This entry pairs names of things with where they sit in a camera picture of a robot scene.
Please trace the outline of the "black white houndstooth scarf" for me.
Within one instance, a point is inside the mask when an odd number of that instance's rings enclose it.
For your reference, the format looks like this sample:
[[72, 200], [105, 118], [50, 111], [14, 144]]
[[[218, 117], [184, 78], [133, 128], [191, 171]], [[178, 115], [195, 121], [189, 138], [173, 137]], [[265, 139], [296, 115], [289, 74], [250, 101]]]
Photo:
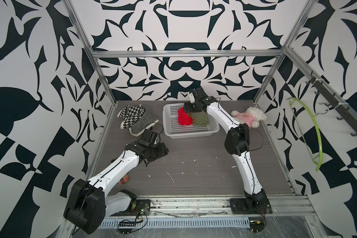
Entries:
[[132, 136], [141, 136], [146, 129], [151, 129], [159, 122], [158, 118], [144, 105], [127, 105], [117, 115], [123, 119], [120, 128], [127, 130]]

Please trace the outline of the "green knitted scarf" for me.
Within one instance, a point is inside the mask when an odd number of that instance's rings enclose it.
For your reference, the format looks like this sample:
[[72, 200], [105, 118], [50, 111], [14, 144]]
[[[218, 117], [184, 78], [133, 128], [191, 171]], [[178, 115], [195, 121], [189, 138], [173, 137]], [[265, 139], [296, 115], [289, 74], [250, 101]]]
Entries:
[[206, 127], [209, 125], [208, 114], [204, 111], [197, 113], [189, 113], [189, 117], [192, 119], [192, 124], [198, 127]]

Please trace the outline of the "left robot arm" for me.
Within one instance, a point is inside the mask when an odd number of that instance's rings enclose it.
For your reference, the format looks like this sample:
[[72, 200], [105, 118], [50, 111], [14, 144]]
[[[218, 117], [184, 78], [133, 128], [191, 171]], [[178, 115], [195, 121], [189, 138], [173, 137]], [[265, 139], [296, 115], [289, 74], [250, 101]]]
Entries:
[[79, 179], [74, 183], [64, 218], [85, 233], [92, 234], [107, 217], [132, 211], [137, 199], [134, 193], [123, 189], [109, 195], [110, 191], [139, 164], [148, 165], [168, 152], [158, 132], [145, 130], [141, 138], [127, 144], [121, 155], [103, 171], [88, 180]]

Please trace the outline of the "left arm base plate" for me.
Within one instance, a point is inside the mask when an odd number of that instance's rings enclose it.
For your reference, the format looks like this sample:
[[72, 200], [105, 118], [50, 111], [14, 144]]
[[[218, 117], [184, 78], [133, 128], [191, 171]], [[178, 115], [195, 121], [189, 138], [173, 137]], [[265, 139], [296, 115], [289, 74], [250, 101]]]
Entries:
[[131, 202], [130, 207], [126, 211], [120, 211], [112, 214], [111, 216], [136, 216], [141, 211], [144, 211], [146, 215], [149, 215], [150, 208], [150, 199], [137, 199]]

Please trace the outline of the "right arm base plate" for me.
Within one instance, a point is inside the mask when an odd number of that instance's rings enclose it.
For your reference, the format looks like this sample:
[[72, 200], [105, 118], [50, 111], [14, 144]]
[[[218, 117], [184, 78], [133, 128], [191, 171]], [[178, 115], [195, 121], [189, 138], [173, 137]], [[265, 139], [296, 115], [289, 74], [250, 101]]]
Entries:
[[233, 214], [272, 214], [269, 200], [255, 201], [250, 198], [231, 198], [230, 207]]

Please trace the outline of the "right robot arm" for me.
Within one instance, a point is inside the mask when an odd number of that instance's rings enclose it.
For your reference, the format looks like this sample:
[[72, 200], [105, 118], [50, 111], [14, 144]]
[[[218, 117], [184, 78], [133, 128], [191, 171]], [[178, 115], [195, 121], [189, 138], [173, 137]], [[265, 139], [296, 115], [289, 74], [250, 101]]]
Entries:
[[255, 173], [250, 157], [250, 132], [247, 126], [239, 123], [227, 113], [219, 101], [208, 96], [203, 88], [189, 90], [190, 101], [184, 104], [186, 113], [206, 112], [226, 132], [224, 146], [226, 151], [232, 155], [243, 179], [245, 207], [236, 205], [239, 211], [245, 210], [250, 214], [261, 213], [270, 204], [267, 195], [260, 184]]

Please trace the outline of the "red knitted scarf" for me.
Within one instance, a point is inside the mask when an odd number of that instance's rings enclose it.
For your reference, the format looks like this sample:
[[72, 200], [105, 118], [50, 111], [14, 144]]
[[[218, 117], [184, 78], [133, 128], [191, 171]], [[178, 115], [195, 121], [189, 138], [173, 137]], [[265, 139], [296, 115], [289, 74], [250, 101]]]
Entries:
[[193, 124], [193, 118], [191, 118], [181, 107], [178, 109], [178, 123], [181, 126], [191, 126]]

